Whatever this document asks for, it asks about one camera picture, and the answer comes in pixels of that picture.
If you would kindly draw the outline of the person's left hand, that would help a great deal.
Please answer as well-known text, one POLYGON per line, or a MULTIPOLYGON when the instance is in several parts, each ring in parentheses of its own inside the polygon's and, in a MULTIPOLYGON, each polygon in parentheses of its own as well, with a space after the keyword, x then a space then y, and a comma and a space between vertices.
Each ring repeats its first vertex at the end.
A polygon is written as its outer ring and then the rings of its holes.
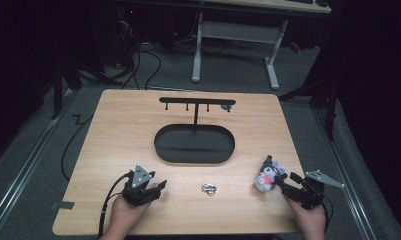
POLYGON ((99 240, 124 240, 149 206, 150 203, 146 203, 134 207, 118 196, 112 205, 109 226, 99 240))

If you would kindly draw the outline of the silver metal keyring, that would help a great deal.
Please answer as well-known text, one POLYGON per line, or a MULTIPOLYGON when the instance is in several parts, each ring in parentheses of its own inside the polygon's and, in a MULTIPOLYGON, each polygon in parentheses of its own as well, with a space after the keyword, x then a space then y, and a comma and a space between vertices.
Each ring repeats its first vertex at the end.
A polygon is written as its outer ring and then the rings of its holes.
POLYGON ((208 196, 213 196, 217 191, 217 187, 214 184, 211 184, 211 183, 203 183, 202 186, 201 186, 201 189, 208 196))

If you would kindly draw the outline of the black metal stand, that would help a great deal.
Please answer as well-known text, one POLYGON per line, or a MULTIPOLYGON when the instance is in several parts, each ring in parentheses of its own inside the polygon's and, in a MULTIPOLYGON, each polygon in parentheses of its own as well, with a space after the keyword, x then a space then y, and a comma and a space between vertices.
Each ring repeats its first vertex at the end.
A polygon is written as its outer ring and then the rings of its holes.
POLYGON ((335 108, 338 95, 340 79, 325 78, 317 81, 306 81, 301 87, 279 96, 280 101, 287 101, 296 96, 310 96, 309 106, 311 108, 326 109, 324 129, 328 138, 333 141, 333 126, 336 117, 335 108))
POLYGON ((97 80, 104 82, 109 85, 119 85, 119 82, 115 81, 112 77, 105 75, 104 73, 95 70, 89 65, 83 64, 75 58, 59 58, 54 65, 54 80, 53 80, 53 91, 54 101, 53 108, 54 112, 52 115, 53 119, 57 119, 64 110, 64 94, 63 84, 66 84, 70 90, 79 91, 82 87, 82 80, 79 76, 79 71, 88 73, 95 77, 97 80))

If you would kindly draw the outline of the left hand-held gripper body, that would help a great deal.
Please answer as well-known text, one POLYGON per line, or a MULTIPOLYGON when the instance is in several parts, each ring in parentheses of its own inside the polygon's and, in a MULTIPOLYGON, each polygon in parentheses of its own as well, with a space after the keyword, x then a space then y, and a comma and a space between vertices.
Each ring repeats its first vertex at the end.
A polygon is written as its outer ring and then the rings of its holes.
POLYGON ((147 186, 154 175, 155 172, 147 172, 142 166, 136 165, 135 170, 129 172, 129 180, 122 191, 123 198, 134 207, 149 203, 146 193, 154 190, 147 189, 147 186))

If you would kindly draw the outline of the metal floor rail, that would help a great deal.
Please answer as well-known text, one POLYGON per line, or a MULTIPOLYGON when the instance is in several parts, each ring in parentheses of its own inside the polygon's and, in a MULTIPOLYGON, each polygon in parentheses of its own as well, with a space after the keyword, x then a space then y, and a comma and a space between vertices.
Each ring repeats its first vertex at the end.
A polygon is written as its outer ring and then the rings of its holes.
POLYGON ((0 158, 0 232, 77 95, 77 90, 66 90, 62 109, 56 114, 50 106, 54 95, 48 93, 47 102, 29 118, 0 158))
POLYGON ((312 109, 312 113, 320 127, 323 137, 325 138, 326 144, 328 145, 334 169, 341 181, 344 183, 343 193, 362 240, 376 240, 376 235, 369 222, 363 203, 359 198, 355 185, 352 182, 352 178, 349 176, 349 172, 347 171, 344 161, 336 146, 335 138, 330 138, 330 135, 327 133, 323 112, 319 109, 312 109))

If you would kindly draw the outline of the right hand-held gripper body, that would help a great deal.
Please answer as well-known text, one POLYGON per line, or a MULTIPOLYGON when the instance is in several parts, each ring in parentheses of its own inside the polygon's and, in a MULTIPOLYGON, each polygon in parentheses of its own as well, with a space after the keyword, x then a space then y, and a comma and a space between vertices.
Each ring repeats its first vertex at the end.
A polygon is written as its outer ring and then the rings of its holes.
POLYGON ((297 202, 304 209, 311 209, 322 204, 326 185, 338 188, 345 187, 344 183, 336 181, 320 170, 306 172, 302 178, 301 188, 297 188, 299 197, 290 199, 297 202))

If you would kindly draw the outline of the white-legged wooden desk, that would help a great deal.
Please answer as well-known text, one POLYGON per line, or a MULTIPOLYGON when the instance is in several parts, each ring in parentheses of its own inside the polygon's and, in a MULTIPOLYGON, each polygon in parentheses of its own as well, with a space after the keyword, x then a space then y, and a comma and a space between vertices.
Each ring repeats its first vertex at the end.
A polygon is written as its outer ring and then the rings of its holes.
MULTIPOLYGON (((228 7, 240 7, 242 10, 273 10, 282 14, 311 14, 312 16, 327 16, 331 13, 328 5, 321 0, 198 0, 202 7, 211 4, 220 4, 228 7)), ((276 26, 265 24, 235 23, 226 20, 205 20, 199 13, 197 18, 196 51, 194 55, 192 81, 197 83, 201 79, 202 40, 204 38, 236 40, 251 43, 264 43, 273 46, 270 55, 264 58, 270 87, 279 89, 279 82, 275 73, 274 61, 280 48, 289 20, 283 18, 277 21, 276 26)))

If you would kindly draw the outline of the plush toy keychain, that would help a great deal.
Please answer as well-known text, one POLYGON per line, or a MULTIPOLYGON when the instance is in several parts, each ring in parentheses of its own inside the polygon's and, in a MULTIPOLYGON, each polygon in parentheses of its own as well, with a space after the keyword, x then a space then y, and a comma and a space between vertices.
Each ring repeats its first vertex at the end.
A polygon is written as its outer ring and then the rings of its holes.
POLYGON ((260 168, 259 175, 254 179, 254 186, 260 192, 269 192, 276 186, 276 179, 286 179, 286 170, 268 155, 260 168))

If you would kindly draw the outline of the black oval tray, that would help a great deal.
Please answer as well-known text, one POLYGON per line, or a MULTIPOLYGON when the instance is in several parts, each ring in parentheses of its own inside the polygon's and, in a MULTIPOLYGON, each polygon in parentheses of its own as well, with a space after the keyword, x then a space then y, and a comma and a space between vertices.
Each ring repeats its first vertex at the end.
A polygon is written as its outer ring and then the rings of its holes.
POLYGON ((194 106, 192 124, 169 124, 155 135, 156 154, 164 161, 174 164, 221 164, 227 161, 235 149, 235 138, 231 131, 219 125, 199 124, 201 105, 210 111, 211 105, 235 105, 232 99, 160 97, 165 109, 172 104, 194 106))

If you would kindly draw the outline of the person's right hand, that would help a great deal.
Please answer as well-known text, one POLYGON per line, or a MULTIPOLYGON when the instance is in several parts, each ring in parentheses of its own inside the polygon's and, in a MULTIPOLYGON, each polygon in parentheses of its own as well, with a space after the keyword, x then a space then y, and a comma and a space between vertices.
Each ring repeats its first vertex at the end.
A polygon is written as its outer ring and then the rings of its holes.
POLYGON ((294 200, 284 197, 294 213, 303 240, 325 240, 326 215, 321 205, 304 209, 294 200))

